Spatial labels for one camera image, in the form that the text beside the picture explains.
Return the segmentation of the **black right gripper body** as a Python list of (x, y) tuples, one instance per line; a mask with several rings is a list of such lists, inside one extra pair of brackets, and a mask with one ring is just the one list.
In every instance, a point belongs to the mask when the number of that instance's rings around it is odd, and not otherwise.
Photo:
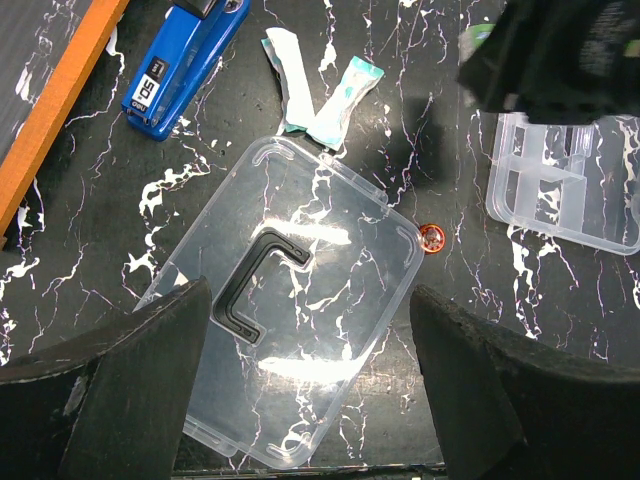
[(487, 113), (589, 125), (639, 114), (636, 1), (509, 1), (462, 61), (458, 83)]

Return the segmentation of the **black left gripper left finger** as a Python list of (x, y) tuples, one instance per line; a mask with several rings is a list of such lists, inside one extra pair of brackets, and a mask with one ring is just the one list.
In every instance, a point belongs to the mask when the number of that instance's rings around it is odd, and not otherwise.
[(2, 366), (2, 478), (170, 478), (211, 306), (189, 281)]

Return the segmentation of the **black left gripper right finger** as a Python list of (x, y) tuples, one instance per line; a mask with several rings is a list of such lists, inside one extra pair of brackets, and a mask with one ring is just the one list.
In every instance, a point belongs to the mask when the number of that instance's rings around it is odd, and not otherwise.
[(551, 348), (425, 285), (410, 322), (449, 478), (638, 478), (638, 369)]

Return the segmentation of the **green medicine carton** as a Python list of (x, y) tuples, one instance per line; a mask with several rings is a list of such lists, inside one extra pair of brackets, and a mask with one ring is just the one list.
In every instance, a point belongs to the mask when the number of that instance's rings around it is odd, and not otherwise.
[(494, 24), (485, 23), (472, 25), (463, 31), (458, 40), (460, 60), (468, 60), (479, 46), (489, 37)]

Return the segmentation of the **clear compartment organizer tray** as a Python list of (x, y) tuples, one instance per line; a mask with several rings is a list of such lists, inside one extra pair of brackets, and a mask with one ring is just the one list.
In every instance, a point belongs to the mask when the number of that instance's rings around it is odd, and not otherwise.
[(638, 118), (554, 126), (500, 115), (486, 208), (509, 225), (618, 255), (638, 253)]

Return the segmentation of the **white bandage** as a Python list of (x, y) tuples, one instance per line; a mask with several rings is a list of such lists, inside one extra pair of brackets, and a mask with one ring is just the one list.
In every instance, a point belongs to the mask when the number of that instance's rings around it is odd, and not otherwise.
[(315, 112), (297, 35), (271, 27), (261, 43), (281, 85), (283, 119), (279, 132), (306, 131)]
[(354, 109), (384, 74), (383, 69), (354, 56), (340, 83), (307, 128), (307, 134), (324, 147), (338, 151), (346, 138)]

